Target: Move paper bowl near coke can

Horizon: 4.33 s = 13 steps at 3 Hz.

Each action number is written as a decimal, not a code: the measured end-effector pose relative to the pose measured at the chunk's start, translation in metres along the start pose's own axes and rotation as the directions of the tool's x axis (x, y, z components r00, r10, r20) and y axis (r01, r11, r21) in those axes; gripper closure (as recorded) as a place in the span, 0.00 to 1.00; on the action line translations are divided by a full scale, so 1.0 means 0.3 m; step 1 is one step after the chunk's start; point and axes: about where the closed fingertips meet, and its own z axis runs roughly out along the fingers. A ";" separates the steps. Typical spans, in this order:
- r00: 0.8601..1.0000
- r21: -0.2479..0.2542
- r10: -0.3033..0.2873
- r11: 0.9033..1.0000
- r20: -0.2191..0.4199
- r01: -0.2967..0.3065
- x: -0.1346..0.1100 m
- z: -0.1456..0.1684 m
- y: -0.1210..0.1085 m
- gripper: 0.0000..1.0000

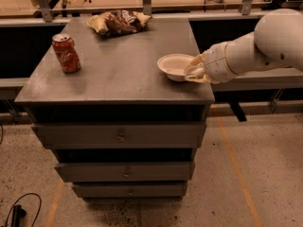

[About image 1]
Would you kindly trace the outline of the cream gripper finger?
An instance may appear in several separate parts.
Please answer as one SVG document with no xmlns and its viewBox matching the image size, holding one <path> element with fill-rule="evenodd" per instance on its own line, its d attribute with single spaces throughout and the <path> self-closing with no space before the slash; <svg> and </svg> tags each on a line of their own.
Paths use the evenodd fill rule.
<svg viewBox="0 0 303 227">
<path fill-rule="evenodd" d="M 189 64 L 184 69 L 185 79 L 187 81 L 194 81 L 193 76 L 194 76 L 195 67 L 192 65 L 192 61 L 190 61 Z"/>
</svg>

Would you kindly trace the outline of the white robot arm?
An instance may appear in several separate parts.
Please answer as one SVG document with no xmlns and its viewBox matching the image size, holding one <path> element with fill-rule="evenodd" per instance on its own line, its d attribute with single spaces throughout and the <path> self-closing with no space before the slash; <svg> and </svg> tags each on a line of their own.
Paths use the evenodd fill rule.
<svg viewBox="0 0 303 227">
<path fill-rule="evenodd" d="M 218 84 L 283 66 L 303 70 L 303 14 L 294 9 L 273 10 L 253 32 L 211 45 L 193 58 L 184 74 L 187 81 Z"/>
</svg>

